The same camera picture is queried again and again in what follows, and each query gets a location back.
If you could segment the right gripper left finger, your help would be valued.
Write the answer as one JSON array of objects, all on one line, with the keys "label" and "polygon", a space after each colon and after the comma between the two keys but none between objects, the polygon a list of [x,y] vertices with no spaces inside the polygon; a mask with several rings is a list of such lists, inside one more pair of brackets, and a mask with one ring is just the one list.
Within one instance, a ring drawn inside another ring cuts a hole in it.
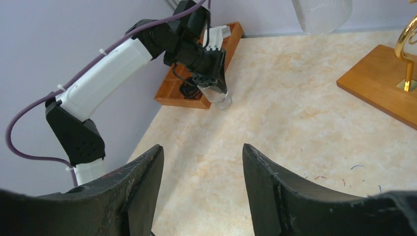
[{"label": "right gripper left finger", "polygon": [[2,190],[3,236],[150,236],[164,150],[155,145],[126,165],[66,193],[38,197]]}]

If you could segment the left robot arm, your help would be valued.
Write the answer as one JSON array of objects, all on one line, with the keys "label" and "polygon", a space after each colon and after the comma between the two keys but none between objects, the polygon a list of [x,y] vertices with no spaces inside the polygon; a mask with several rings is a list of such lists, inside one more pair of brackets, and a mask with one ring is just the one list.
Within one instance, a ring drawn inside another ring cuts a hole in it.
[{"label": "left robot arm", "polygon": [[166,65],[183,65],[203,94],[227,94],[222,43],[231,29],[213,28],[210,23],[209,9],[192,0],[180,1],[169,18],[140,20],[121,42],[102,51],[95,65],[47,102],[46,120],[69,158],[77,185],[105,174],[105,144],[91,115],[151,60],[163,55]]}]

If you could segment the gold wire glass rack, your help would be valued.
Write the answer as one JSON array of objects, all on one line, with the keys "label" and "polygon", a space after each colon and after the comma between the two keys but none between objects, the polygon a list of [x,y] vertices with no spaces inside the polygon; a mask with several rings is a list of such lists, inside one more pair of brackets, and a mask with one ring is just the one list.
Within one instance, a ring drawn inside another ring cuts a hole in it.
[{"label": "gold wire glass rack", "polygon": [[417,127],[417,17],[401,30],[375,32],[374,48],[344,73],[339,88],[394,119]]}]

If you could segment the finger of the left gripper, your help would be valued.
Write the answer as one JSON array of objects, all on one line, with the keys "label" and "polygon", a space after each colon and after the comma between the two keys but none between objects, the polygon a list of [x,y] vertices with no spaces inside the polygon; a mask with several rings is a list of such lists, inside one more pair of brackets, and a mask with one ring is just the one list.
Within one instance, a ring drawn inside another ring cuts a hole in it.
[{"label": "finger of the left gripper", "polygon": [[218,76],[218,78],[216,79],[215,88],[220,93],[224,93],[224,94],[228,93],[228,88],[227,88],[227,84],[226,84],[224,75],[219,75]]}]

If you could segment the clear ribbed wine glass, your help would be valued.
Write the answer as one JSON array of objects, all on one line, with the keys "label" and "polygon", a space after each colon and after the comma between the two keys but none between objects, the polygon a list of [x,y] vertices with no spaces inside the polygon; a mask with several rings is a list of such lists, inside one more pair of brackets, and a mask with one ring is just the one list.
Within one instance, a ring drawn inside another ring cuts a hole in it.
[{"label": "clear ribbed wine glass", "polygon": [[197,85],[206,99],[218,110],[225,110],[232,104],[232,98],[228,93],[222,92],[214,86]]}]

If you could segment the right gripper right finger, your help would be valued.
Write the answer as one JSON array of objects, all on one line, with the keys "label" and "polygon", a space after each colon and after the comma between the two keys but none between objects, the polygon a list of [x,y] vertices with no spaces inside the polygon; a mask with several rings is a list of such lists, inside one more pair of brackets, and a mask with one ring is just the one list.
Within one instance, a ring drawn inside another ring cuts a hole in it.
[{"label": "right gripper right finger", "polygon": [[242,148],[244,181],[257,236],[414,236],[416,191],[359,197],[338,192]]}]

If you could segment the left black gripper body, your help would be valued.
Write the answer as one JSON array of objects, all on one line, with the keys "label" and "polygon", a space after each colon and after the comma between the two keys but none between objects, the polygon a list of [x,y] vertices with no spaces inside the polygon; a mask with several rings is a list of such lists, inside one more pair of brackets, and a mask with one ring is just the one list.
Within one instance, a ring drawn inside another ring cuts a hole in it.
[{"label": "left black gripper body", "polygon": [[226,50],[206,50],[198,41],[169,39],[163,42],[164,62],[179,63],[192,73],[194,83],[214,86],[219,75],[225,76]]}]

